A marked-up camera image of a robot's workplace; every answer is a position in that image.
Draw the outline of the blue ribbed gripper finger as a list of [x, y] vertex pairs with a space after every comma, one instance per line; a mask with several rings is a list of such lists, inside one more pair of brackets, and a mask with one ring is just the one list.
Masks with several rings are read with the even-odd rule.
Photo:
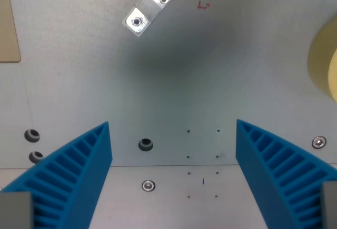
[[323, 228], [321, 186], [336, 168], [243, 120], [235, 156], [268, 228]]
[[89, 228], [112, 160], [104, 122], [42, 159], [2, 192], [31, 194], [33, 228]]

